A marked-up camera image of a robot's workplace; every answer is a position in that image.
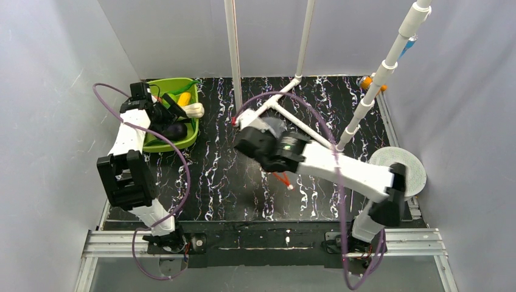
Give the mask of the toy bok choy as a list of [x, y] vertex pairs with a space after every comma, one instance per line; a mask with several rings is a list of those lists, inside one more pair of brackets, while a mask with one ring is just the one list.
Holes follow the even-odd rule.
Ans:
[[204, 116], [204, 106], [201, 103], [193, 103], [182, 108], [185, 110], [188, 119], [198, 119]]

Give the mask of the clear zip bag orange zipper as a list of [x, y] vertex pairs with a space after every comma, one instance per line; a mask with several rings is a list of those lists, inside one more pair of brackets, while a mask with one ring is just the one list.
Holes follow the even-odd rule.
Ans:
[[[286, 129], [286, 123], [277, 118], [277, 117], [263, 117], [262, 121], [265, 122], [269, 127], [271, 132], [276, 136], [279, 137]], [[288, 190], [293, 190], [294, 187], [292, 183], [290, 182], [287, 174], [285, 172], [282, 172], [281, 174], [277, 172], [273, 172], [272, 175], [280, 182], [285, 184]]]

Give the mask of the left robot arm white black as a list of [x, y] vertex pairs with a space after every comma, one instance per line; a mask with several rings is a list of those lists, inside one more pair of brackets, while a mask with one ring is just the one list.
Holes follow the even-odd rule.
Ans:
[[114, 145], [97, 160], [109, 203], [140, 219], [150, 228], [143, 239], [167, 252], [179, 253], [187, 246], [183, 229], [158, 200], [158, 188], [144, 159], [147, 133], [168, 139], [184, 111], [169, 97], [165, 106], [151, 93], [146, 82], [130, 85], [127, 96], [115, 117], [120, 127]]

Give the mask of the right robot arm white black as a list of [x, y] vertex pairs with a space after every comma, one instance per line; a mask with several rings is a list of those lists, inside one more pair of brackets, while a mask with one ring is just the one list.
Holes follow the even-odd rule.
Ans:
[[404, 213], [406, 166], [380, 166], [359, 161], [321, 145], [300, 133], [245, 127], [234, 148], [258, 162], [266, 172], [292, 172], [342, 183], [368, 199], [364, 209], [342, 233], [346, 252], [365, 251], [385, 227], [398, 227]]

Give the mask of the toy yellow corn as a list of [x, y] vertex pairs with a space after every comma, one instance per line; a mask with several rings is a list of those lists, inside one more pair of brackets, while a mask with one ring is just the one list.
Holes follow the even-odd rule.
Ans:
[[180, 95], [178, 95], [177, 104], [181, 107], [187, 106], [190, 104], [190, 100], [192, 98], [192, 95], [190, 92], [182, 92]]

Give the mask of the toy purple eggplant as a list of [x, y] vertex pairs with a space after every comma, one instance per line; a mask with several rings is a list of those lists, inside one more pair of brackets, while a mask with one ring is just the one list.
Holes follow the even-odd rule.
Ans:
[[185, 123], [176, 122], [169, 125], [163, 132], [162, 135], [170, 141], [181, 141], [187, 137], [188, 128]]

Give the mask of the toy green chili pepper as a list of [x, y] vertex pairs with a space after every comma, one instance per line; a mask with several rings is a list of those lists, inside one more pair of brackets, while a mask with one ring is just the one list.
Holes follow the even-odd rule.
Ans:
[[197, 80], [173, 79], [166, 80], [163, 85], [166, 87], [164, 94], [178, 95], [188, 91], [192, 86], [199, 84]]

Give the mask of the green plastic basin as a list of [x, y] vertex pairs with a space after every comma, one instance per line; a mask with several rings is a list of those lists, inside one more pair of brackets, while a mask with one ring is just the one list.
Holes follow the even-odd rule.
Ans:
[[[187, 78], [187, 77], [165, 78], [165, 79], [160, 79], [160, 80], [152, 80], [152, 81], [148, 82], [148, 84], [150, 85], [150, 88], [151, 88], [151, 93], [154, 96], [161, 98], [161, 96], [164, 94], [163, 92], [167, 90], [165, 85], [163, 85], [163, 83], [166, 80], [173, 80], [173, 79], [193, 80], [193, 79]], [[190, 92], [192, 95], [190, 104], [199, 102], [198, 93], [197, 93], [199, 84], [192, 86], [187, 91], [187, 92]], [[175, 102], [177, 102], [178, 95], [171, 95], [171, 98]], [[197, 139], [198, 132], [199, 132], [200, 119], [199, 118], [198, 119], [180, 118], [178, 122], [185, 123], [188, 128], [188, 134], [185, 139], [183, 139], [181, 141], [175, 141], [175, 142], [172, 141], [175, 144], [175, 146], [181, 150], [181, 149], [188, 148], [194, 144], [195, 140]], [[168, 143], [160, 140], [157, 137], [154, 137], [152, 134], [146, 134], [143, 150], [148, 153], [162, 153], [162, 152], [173, 151], [172, 147]]]

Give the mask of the black marble pattern mat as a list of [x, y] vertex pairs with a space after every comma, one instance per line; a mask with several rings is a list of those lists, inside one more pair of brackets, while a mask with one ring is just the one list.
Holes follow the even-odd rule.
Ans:
[[[243, 101], [262, 92], [284, 88], [292, 77], [244, 77]], [[358, 76], [304, 77], [292, 92], [311, 104], [338, 140], [365, 95]], [[196, 78], [199, 101], [205, 108], [194, 144], [182, 153], [188, 163], [192, 187], [180, 213], [180, 221], [338, 221], [338, 188], [306, 175], [288, 174], [294, 189], [260, 165], [234, 151], [235, 113], [230, 78]], [[345, 148], [347, 156], [366, 162], [379, 148], [390, 146], [379, 100], [360, 122], [358, 133]], [[155, 177], [159, 200], [172, 210], [186, 190], [186, 173], [180, 158], [171, 151], [145, 153]]]

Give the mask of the orange clamp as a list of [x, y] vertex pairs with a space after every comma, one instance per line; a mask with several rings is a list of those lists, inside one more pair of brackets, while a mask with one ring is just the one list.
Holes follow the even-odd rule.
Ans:
[[[361, 79], [357, 81], [358, 86], [361, 89], [368, 90], [370, 85], [372, 84], [372, 77], [371, 76], [363, 76]], [[388, 89], [388, 86], [382, 85], [380, 87], [380, 92], [385, 92]]]

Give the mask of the white filament spool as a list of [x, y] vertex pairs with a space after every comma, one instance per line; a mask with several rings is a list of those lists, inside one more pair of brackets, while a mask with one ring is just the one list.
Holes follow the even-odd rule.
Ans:
[[383, 147], [371, 155], [369, 164], [391, 166], [399, 163], [406, 167], [406, 194], [405, 201], [421, 193], [427, 182], [427, 173], [420, 160], [408, 150], [400, 147]]

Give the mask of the aluminium rail frame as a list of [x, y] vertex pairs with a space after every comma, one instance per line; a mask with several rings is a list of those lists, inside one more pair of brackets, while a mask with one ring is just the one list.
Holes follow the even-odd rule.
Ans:
[[[325, 131], [325, 137], [315, 141], [338, 153], [333, 136], [324, 119], [315, 113]], [[289, 266], [306, 265], [309, 256], [321, 260], [330, 254], [343, 266], [346, 286], [356, 290], [380, 265], [384, 256], [434, 257], [445, 291], [456, 291], [456, 285], [447, 264], [447, 251], [438, 229], [389, 228], [376, 235], [365, 251], [346, 252], [341, 247], [342, 233], [360, 214], [368, 199], [354, 191], [353, 212], [349, 212], [350, 189], [338, 186], [340, 198], [339, 223], [191, 223], [185, 234], [187, 246], [179, 253], [167, 252], [150, 244], [143, 237], [150, 228], [138, 227], [133, 231], [92, 231], [88, 234], [82, 255], [76, 290], [89, 291], [100, 258], [121, 257], [134, 260], [138, 270], [147, 276], [141, 259], [184, 260], [186, 268], [198, 268], [212, 262], [215, 266]], [[357, 260], [368, 263], [359, 273], [359, 281], [349, 281], [349, 265]]]

